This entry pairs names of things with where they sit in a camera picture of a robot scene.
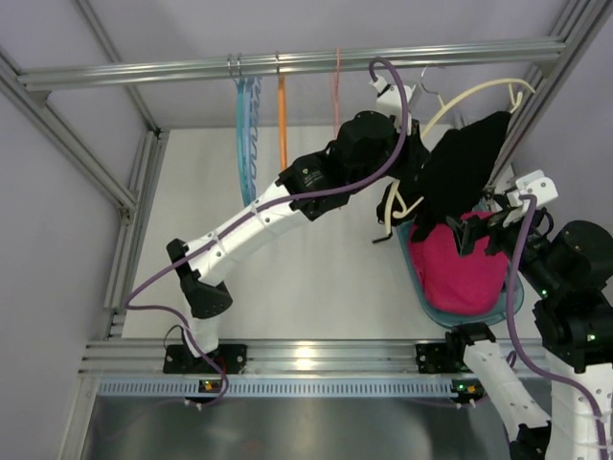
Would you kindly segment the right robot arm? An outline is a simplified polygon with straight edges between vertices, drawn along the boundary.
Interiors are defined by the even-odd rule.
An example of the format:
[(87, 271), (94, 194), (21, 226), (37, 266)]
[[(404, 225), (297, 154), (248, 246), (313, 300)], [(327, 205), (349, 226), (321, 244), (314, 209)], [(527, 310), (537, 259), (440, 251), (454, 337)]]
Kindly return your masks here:
[[(503, 253), (507, 278), (506, 323), (513, 350), (534, 374), (551, 384), (545, 412), (505, 358), (484, 323), (446, 333), (449, 357), (471, 371), (485, 389), (509, 438), (513, 459), (609, 459), (612, 456), (612, 306), (603, 290), (612, 276), (612, 237), (599, 225), (573, 220), (553, 240), (533, 222), (534, 195), (522, 195), (522, 216), (449, 218), (460, 255), (488, 239), (487, 254)], [(537, 365), (518, 337), (512, 294), (518, 278), (536, 291), (535, 325), (546, 367)]]

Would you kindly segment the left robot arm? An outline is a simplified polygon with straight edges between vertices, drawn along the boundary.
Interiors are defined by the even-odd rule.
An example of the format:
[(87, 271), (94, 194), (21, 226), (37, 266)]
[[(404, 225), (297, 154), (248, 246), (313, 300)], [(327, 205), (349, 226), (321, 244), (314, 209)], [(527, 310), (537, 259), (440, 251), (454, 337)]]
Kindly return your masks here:
[(367, 110), (344, 123), (322, 150), (302, 155), (234, 218), (166, 250), (188, 308), (183, 353), (194, 364), (214, 354), (221, 316), (233, 303), (225, 277), (284, 233), (349, 203), (379, 177), (399, 177), (412, 152), (424, 152), (420, 124), (396, 128), (391, 116)]

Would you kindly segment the black trousers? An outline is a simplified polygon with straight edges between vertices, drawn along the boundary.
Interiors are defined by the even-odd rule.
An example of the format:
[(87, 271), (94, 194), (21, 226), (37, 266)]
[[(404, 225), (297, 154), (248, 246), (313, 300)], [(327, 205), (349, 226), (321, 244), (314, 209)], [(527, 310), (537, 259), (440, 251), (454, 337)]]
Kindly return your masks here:
[(439, 224), (459, 218), (478, 203), (505, 143), (511, 114), (496, 111), (461, 129), (450, 129), (417, 172), (402, 181), (402, 195), (422, 202), (414, 218), (412, 242), (425, 241)]

